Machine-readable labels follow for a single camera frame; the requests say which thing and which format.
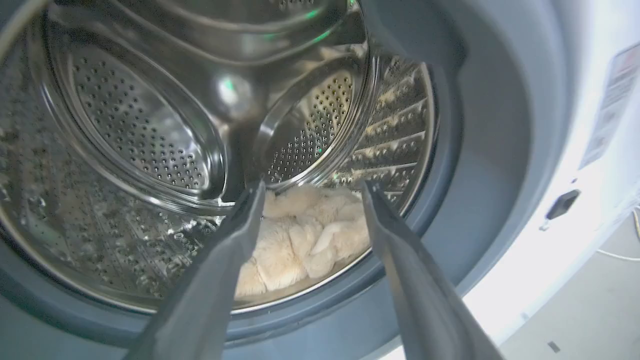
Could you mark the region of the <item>grey rubber door gasket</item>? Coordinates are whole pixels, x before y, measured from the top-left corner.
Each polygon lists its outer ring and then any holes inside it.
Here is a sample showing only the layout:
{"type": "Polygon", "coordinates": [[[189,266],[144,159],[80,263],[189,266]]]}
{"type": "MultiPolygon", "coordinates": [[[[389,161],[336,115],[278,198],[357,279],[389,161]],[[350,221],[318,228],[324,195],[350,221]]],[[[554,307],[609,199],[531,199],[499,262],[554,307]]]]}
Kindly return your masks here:
{"type": "MultiPolygon", "coordinates": [[[[444,55],[426,57],[390,48],[373,22],[379,0],[358,2],[383,48],[430,67],[435,116],[426,177],[407,213],[381,185],[362,183],[382,189],[447,278],[468,291],[498,259],[494,246],[506,243],[503,228],[530,177],[537,121],[528,82],[514,52],[473,6],[453,9],[461,38],[444,55]]],[[[72,290],[0,231],[0,360],[120,360],[190,264],[154,312],[135,312],[72,290]]]]}

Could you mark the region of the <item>white front-load washing machine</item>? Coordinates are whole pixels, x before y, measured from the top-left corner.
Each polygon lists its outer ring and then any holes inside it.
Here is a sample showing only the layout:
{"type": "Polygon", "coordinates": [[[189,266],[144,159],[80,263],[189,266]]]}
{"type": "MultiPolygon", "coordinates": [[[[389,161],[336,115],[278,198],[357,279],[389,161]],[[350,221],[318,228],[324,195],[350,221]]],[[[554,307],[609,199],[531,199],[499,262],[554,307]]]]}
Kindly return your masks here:
{"type": "MultiPolygon", "coordinates": [[[[579,234],[594,242],[585,234],[594,224],[578,212],[594,216],[601,210],[601,192],[624,199],[640,192],[640,170],[615,186],[629,169],[615,164],[610,151],[640,155],[639,135],[617,135],[621,123],[640,130],[640,77],[608,149],[579,168],[610,63],[640,43],[640,0],[379,0],[373,22],[389,48],[409,56],[445,55],[462,38],[453,11],[462,3],[485,16],[528,83],[536,121],[529,177],[502,230],[505,244],[493,248],[498,259],[468,291],[448,279],[409,228],[499,349],[503,331],[515,331],[505,318],[519,314],[521,298],[546,302],[551,281],[571,275],[579,248],[561,236],[579,234]]],[[[403,343],[393,295],[370,243],[322,278],[253,296],[234,294],[221,360],[365,360],[397,350],[403,351],[403,343]]]]}

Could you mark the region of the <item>steel perforated washer drum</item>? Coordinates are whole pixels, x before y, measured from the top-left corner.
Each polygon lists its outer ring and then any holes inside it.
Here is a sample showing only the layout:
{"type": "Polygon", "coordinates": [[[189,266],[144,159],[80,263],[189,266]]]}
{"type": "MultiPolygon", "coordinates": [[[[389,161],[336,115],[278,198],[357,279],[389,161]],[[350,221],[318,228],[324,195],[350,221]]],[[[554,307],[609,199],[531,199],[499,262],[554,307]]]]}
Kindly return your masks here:
{"type": "Polygon", "coordinates": [[[359,0],[0,0],[0,232],[68,288],[152,313],[244,188],[382,186],[406,214],[431,68],[359,0]]]}

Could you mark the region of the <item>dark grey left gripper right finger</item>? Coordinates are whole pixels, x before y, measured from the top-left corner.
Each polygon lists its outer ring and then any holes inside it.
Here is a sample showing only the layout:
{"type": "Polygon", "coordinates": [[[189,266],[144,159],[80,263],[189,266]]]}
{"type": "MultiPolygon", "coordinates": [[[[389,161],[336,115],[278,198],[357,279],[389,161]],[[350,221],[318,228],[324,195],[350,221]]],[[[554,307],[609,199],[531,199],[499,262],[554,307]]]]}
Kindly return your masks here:
{"type": "Polygon", "coordinates": [[[362,186],[368,236],[390,285],[406,360],[505,360],[382,189],[362,186]]]}

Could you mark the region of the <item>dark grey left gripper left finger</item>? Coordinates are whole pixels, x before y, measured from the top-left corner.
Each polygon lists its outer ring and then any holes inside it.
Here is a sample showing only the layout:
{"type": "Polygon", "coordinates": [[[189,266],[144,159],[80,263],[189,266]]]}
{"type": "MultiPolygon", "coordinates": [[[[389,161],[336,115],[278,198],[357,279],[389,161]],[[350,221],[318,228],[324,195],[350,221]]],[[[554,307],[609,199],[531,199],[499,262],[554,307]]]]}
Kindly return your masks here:
{"type": "Polygon", "coordinates": [[[123,360],[222,360],[240,269],[253,255],[266,185],[250,184],[123,360]]]}

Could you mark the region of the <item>cream fluffy cloth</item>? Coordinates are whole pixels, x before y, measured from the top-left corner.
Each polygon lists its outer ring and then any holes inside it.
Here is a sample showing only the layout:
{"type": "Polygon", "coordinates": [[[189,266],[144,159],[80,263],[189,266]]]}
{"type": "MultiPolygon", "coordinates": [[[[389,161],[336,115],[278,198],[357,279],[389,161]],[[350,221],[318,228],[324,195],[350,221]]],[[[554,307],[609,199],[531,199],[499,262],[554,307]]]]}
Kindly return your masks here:
{"type": "Polygon", "coordinates": [[[235,298],[317,280],[368,248],[365,209],[354,191],[309,185],[268,190],[256,246],[240,269],[235,298]]]}

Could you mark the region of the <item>label sticker on washer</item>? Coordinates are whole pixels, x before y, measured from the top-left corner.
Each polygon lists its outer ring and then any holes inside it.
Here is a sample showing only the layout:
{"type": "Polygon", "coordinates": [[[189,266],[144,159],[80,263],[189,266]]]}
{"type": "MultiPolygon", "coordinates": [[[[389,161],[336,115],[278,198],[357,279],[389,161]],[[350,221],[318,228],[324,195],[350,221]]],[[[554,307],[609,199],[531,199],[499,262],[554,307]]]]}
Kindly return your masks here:
{"type": "Polygon", "coordinates": [[[579,169],[608,150],[640,77],[640,42],[615,55],[608,69],[602,100],[579,169]]]}

